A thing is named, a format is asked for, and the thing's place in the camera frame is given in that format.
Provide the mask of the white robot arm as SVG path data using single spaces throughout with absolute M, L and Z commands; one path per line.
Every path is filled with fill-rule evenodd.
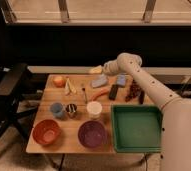
M 163 114 L 160 171 L 191 171 L 191 98 L 183 98 L 141 68 L 139 55 L 121 53 L 102 66 L 105 75 L 130 75 Z

